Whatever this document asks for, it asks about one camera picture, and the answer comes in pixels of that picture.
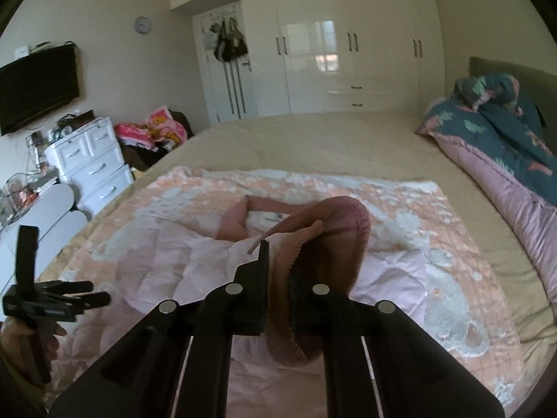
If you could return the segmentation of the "person's left hand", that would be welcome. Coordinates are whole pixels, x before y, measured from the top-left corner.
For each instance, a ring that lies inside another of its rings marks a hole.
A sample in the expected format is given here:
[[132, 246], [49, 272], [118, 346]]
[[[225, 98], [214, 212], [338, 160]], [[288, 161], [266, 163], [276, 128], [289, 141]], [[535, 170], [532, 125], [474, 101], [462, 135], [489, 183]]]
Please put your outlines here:
[[[23, 374], [28, 374], [33, 365], [32, 361], [26, 361], [24, 354], [24, 345], [28, 343], [28, 338], [33, 333], [33, 330], [13, 317], [8, 317], [1, 326], [1, 347], [9, 362]], [[67, 331], [59, 324], [55, 324], [53, 333], [46, 337], [44, 343], [44, 358], [48, 362], [57, 358], [57, 350], [60, 348], [58, 338], [66, 335]]]

